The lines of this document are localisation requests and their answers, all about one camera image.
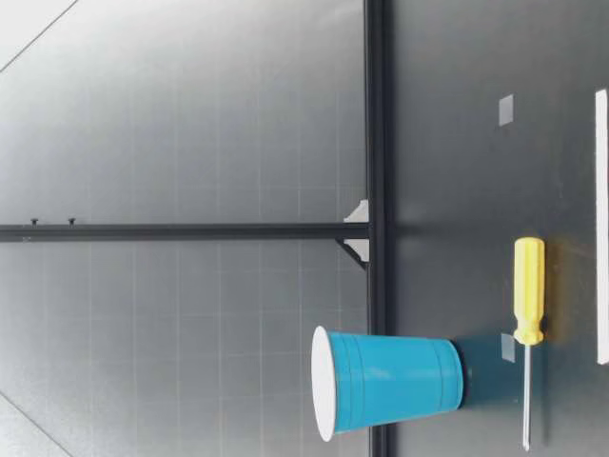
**yellow screwdriver handle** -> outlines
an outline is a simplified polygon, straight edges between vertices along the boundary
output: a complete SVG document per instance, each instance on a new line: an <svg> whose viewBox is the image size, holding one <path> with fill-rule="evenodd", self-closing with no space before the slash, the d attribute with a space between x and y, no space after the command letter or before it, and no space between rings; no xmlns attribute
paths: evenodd
<svg viewBox="0 0 609 457"><path fill-rule="evenodd" d="M539 238L521 238L514 246L514 315L518 328L516 341L534 346L543 340L540 322L543 317L545 276L544 245Z"/></svg>

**plastic cup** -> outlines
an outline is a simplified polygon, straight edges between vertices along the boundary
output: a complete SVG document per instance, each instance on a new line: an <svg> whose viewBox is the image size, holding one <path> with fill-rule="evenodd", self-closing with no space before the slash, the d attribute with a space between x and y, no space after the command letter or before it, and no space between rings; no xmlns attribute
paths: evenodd
<svg viewBox="0 0 609 457"><path fill-rule="evenodd" d="M327 332L311 350L313 406L324 441L335 433L459 408L459 354L448 340Z"/></svg>

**screwdriver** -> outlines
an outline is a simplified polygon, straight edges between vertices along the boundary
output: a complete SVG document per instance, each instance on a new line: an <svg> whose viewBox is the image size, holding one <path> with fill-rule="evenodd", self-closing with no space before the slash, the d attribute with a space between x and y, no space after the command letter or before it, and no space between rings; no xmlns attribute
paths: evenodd
<svg viewBox="0 0 609 457"><path fill-rule="evenodd" d="M522 446L531 447L531 347L543 340L544 246L539 238L520 238L514 245L514 315L518 327L516 341L524 345L524 398L522 408Z"/></svg>

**cup rim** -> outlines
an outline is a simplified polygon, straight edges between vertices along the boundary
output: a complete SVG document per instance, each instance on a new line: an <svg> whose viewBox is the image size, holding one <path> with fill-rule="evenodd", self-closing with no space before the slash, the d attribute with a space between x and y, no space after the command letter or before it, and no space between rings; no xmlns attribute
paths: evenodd
<svg viewBox="0 0 609 457"><path fill-rule="evenodd" d="M330 337L317 326L311 345L311 386L317 428L326 442L332 439L336 426L336 373Z"/></svg>

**black metal bar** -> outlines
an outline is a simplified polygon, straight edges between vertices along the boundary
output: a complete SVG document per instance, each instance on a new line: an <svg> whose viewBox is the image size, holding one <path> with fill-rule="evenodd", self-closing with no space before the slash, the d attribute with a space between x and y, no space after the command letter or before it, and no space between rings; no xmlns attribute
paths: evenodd
<svg viewBox="0 0 609 457"><path fill-rule="evenodd" d="M0 243L367 238L367 223L0 226Z"/></svg>
<svg viewBox="0 0 609 457"><path fill-rule="evenodd" d="M384 1L364 0L365 101L370 262L368 264L368 329L386 332L386 195L383 87ZM387 455L387 426L370 429L370 456Z"/></svg>

